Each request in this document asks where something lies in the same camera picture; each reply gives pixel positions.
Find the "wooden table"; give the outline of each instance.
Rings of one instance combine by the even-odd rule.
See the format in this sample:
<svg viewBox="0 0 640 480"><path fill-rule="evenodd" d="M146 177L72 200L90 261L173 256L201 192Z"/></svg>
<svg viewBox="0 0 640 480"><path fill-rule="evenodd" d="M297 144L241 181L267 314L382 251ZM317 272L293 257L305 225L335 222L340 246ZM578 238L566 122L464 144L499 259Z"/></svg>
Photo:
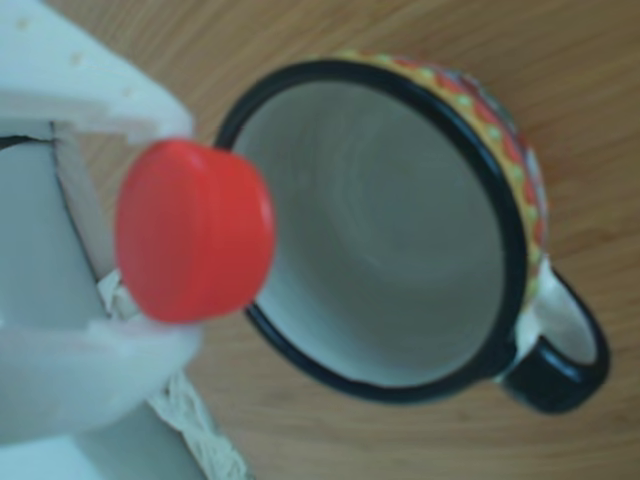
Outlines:
<svg viewBox="0 0 640 480"><path fill-rule="evenodd" d="M489 383L434 405L361 403L305 378L240 316L190 369L264 480L640 478L640 4L637 0L55 0L167 85L211 142L274 67L343 47L473 72L537 146L551 252L601 319L608 384L542 417ZM86 140L107 209L132 151Z"/></svg>

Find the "mug handle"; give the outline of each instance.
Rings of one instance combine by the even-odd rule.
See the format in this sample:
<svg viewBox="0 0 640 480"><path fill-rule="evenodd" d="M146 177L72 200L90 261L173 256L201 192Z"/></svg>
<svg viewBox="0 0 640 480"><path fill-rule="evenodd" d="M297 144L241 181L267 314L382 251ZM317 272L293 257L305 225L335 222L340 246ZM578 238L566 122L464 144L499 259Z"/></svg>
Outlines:
<svg viewBox="0 0 640 480"><path fill-rule="evenodd" d="M518 400L563 413L587 400L609 372L609 347L589 308L542 262L539 291L515 328L516 358L499 379Z"/></svg>

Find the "red bottle cap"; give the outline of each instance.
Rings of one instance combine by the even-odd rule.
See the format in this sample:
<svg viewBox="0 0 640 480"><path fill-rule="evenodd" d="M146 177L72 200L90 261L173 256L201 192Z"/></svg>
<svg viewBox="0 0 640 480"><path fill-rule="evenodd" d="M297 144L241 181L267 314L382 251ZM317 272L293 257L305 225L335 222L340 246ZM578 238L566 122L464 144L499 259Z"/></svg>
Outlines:
<svg viewBox="0 0 640 480"><path fill-rule="evenodd" d="M187 323L244 307L267 277L274 245L267 189L241 157L166 140L129 170L116 256L147 315Z"/></svg>

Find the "colorful pattern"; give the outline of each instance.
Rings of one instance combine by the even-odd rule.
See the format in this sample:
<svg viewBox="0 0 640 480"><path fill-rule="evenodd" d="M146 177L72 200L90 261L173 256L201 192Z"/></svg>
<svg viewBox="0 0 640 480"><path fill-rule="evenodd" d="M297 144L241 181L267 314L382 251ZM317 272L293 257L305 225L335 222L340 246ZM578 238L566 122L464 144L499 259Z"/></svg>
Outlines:
<svg viewBox="0 0 640 480"><path fill-rule="evenodd" d="M547 204L535 153L509 113L472 77L433 64L365 51L332 58L384 68L409 78L447 102L491 151L511 187L527 238L528 272L524 305L537 291L547 238Z"/></svg>

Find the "enamel mug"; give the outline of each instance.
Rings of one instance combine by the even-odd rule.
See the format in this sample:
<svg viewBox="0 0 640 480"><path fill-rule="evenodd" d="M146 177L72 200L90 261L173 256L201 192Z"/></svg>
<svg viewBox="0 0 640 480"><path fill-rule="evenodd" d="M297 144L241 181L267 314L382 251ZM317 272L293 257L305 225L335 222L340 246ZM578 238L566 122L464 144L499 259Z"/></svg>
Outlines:
<svg viewBox="0 0 640 480"><path fill-rule="evenodd" d="M248 315L312 377L388 403L492 378L546 413L604 382L601 329L545 253L534 152L471 77L314 58L254 85L216 146L257 166L277 215Z"/></svg>

